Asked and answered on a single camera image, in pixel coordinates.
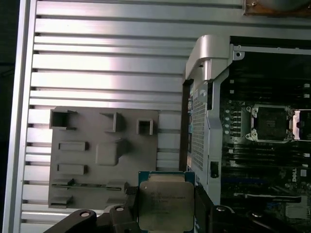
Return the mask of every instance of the gray plastic tab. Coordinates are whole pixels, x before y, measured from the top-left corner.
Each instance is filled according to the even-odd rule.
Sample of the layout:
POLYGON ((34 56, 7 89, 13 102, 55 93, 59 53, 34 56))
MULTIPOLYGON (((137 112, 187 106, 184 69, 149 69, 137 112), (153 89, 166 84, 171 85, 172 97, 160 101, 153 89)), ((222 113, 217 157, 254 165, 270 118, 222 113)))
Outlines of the gray plastic tab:
POLYGON ((51 200, 53 208, 66 209, 67 205, 72 201, 72 197, 55 197, 51 200))
POLYGON ((74 179, 55 179, 52 185, 72 185, 74 184, 74 179))
POLYGON ((57 171, 66 175, 84 175, 86 173, 85 165, 59 164, 57 171))
POLYGON ((96 146, 96 164, 101 166, 115 166, 124 153, 126 153, 125 139, 99 143, 96 146))
POLYGON ((124 128, 124 122, 122 122, 122 115, 119 113, 101 113, 108 118, 108 125, 104 129, 105 132, 120 132, 124 128))
POLYGON ((50 117, 50 129, 75 130, 76 128, 69 124, 71 117, 70 115, 75 113, 75 111, 70 110, 57 111, 52 109, 50 117))
POLYGON ((136 133, 141 135, 153 135, 154 122, 152 119, 138 119, 136 133))
POLYGON ((60 142, 58 144, 59 150, 85 151, 86 142, 60 142))

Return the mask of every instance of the motherboard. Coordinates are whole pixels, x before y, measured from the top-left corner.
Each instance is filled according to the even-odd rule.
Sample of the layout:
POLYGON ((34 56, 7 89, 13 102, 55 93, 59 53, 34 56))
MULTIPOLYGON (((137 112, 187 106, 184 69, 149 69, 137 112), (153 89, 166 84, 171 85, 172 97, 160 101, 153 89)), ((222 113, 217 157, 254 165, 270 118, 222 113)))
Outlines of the motherboard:
POLYGON ((310 95, 309 56, 249 52, 233 62, 220 92, 222 205, 311 233, 310 95))

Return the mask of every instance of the screw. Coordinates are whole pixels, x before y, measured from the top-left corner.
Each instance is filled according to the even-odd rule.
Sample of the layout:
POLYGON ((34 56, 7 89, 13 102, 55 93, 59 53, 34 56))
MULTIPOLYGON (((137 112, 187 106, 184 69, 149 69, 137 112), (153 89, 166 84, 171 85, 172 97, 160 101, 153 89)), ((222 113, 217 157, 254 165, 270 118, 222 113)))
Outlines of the screw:
POLYGON ((89 213, 88 212, 83 212, 80 214, 81 217, 88 217, 89 216, 89 213))
POLYGON ((225 208, 222 206, 219 206, 216 208, 216 210, 218 210, 219 212, 223 212, 223 211, 225 211, 225 208))
POLYGON ((262 214, 252 213, 252 216, 254 216, 254 217, 262 217, 262 214))

